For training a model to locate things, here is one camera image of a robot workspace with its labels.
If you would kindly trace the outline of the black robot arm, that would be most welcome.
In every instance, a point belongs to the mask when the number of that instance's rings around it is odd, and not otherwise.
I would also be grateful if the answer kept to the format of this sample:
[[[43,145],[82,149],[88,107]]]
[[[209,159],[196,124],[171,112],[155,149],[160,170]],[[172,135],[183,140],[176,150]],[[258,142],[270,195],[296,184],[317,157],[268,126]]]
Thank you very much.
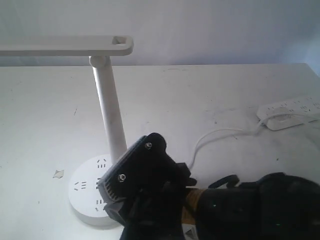
[[[282,172],[253,182],[226,176],[208,188],[184,163],[113,169],[98,183],[122,240],[317,240],[320,186]]]

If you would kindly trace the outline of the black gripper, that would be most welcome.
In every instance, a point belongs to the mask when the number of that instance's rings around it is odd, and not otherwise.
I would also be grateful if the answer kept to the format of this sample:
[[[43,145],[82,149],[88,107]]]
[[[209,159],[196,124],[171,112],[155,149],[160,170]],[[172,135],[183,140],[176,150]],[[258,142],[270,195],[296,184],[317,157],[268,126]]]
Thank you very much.
[[[135,196],[105,203],[108,216],[124,227],[121,239],[162,239],[181,231],[183,193],[196,180],[185,163],[176,165],[175,180],[161,188],[141,189]]]

